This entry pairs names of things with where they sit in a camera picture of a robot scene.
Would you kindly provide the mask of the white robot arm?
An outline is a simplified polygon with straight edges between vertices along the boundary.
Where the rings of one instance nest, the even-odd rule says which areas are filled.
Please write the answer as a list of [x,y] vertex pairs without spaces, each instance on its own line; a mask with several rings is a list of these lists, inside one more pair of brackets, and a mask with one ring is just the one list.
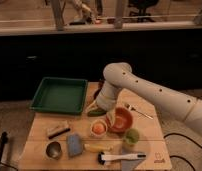
[[144,98],[149,103],[173,114],[193,131],[202,136],[202,100],[144,80],[132,73],[128,63],[110,63],[103,69],[104,84],[86,112],[110,111],[120,92],[127,89]]

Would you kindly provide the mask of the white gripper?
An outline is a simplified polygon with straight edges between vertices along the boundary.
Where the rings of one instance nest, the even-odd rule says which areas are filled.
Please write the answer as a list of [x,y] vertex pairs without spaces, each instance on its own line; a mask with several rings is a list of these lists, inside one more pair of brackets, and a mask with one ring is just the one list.
[[105,111],[108,111],[106,113],[106,117],[109,120],[109,123],[113,125],[115,123],[115,110],[111,109],[115,107],[120,92],[121,88],[105,82],[97,95],[96,101],[93,101],[86,107],[85,113],[89,114],[99,107]]

